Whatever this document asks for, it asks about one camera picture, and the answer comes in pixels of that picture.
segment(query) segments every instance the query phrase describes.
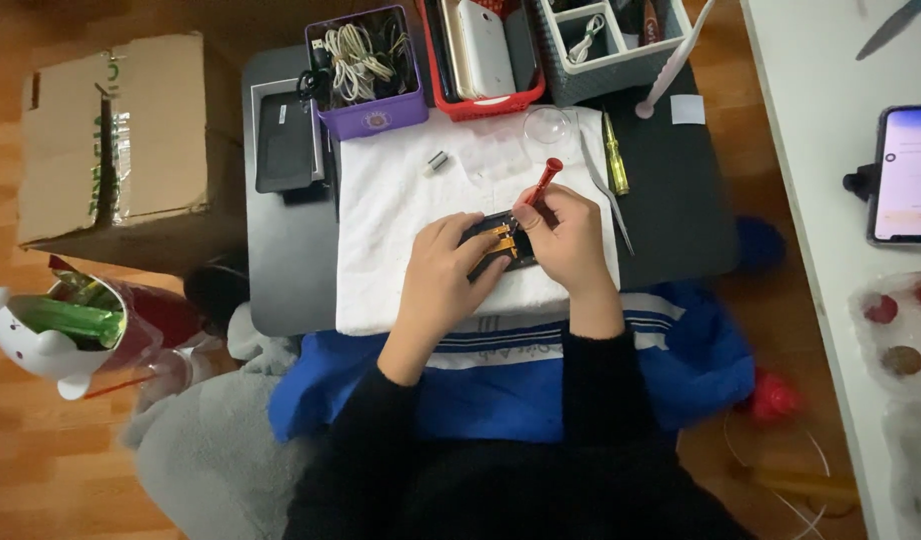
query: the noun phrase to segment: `purple tin box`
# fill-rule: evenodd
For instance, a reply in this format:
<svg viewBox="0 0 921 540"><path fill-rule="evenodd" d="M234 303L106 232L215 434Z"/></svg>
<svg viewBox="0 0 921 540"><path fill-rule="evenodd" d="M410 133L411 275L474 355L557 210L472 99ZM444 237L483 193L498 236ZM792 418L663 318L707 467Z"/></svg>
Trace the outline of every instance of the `purple tin box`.
<svg viewBox="0 0 921 540"><path fill-rule="evenodd" d="M405 32L407 31L404 7L388 6L371 9L370 11L308 25L304 31L308 43L308 52L310 52L312 40L322 40L328 30L337 29L348 22L356 24L357 19L364 16L382 18L384 16L382 12L390 12L389 17L395 17L400 27L405 29ZM370 137L388 130L406 128L407 126L427 121L429 110L427 109L427 103L424 102L424 90L420 83L418 55L415 52L413 40L409 42L409 45L410 57L413 61L414 80L417 81L415 91L377 101L345 106L335 110L317 111L317 116L327 125L327 129L331 131L331 134L338 141Z"/></svg>

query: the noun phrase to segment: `blue cloth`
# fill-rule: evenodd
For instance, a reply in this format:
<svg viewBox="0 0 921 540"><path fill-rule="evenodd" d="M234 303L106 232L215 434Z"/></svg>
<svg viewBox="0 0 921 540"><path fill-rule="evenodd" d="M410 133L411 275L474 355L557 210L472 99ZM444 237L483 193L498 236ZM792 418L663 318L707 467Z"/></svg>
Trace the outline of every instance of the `blue cloth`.
<svg viewBox="0 0 921 540"><path fill-rule="evenodd" d="M638 361L664 431L690 426L754 390L754 360L728 313L692 282L622 294ZM559 316L486 317L448 334L424 370L417 406L424 439L563 438ZM341 411L386 334L308 334L299 360L274 388L267 417L279 441L307 435Z"/></svg>

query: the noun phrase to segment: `gray storage organizer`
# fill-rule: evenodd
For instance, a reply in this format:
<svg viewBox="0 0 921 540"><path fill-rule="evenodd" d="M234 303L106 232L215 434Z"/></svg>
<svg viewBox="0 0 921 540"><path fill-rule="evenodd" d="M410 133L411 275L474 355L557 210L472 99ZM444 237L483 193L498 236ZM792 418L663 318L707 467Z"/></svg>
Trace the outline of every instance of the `gray storage organizer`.
<svg viewBox="0 0 921 540"><path fill-rule="evenodd" d="M549 0L531 2L535 28L541 32L539 45L547 87L558 107L653 84L674 50L684 41L684 36L691 31L691 22L681 0L654 0L664 39L628 49L608 0L558 13L551 9ZM605 25L595 36L587 61L570 63L567 51L584 37L587 21L598 14L603 15Z"/></svg>

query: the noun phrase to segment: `wooden floor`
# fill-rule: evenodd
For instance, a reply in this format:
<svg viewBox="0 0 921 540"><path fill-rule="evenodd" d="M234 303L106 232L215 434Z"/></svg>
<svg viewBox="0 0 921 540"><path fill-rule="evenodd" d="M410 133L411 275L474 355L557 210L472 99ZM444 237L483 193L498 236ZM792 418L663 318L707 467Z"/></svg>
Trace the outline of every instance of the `wooden floor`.
<svg viewBox="0 0 921 540"><path fill-rule="evenodd" d="M248 4L250 11L242 12ZM223 37L232 55L245 59L262 48L300 40L305 22L331 19L350 13L355 5L370 4L201 0L181 7L180 0L0 0L0 286L38 291L52 281L46 255L13 247L14 200L22 175L20 88L26 73L131 38L191 28ZM685 4L694 19L703 1ZM692 63L736 212L765 218L789 242L783 268L757 278L721 278L718 293L742 326L757 362L785 375L803 392L803 426L814 434L832 469L849 475L851 463L827 360L736 2L718 3L713 9ZM168 276L80 265L90 272L169 289L179 285ZM129 392L64 401L50 384L26 374L0 352L0 539L183 537L138 485L131 455L112 441L130 407ZM680 453L685 464L755 534L766 540L792 538L803 530L803 523L790 510L770 492L729 478L733 457L722 424L723 417L713 418L684 434ZM733 416L730 433L742 458L751 463L822 471L798 425L762 431ZM866 536L859 510L824 520L818 528L828 540Z"/></svg>

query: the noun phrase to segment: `red basket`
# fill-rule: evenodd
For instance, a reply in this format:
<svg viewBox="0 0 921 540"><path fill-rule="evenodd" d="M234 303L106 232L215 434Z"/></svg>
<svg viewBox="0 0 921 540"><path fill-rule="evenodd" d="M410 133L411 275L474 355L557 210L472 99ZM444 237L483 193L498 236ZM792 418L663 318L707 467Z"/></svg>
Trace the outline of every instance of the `red basket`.
<svg viewBox="0 0 921 540"><path fill-rule="evenodd" d="M473 1L488 8L501 19L508 15L505 7L516 2L516 0ZM539 100L545 88L543 70L539 70L537 84L525 92L516 92L501 97L481 100L464 100L460 103L447 103L444 101L443 91L441 89L441 72L438 71L438 60L437 54L434 52L434 41L431 39L431 28L427 24L427 9L423 1L415 2L415 4L420 10L420 18L424 21L424 39L427 41L427 58L430 62L430 81L433 84L433 103L437 105L438 109L446 113L448 117L451 117L451 120L454 122L464 122L466 120L476 120L478 118L498 117L500 115L520 113L526 111L528 105Z"/></svg>

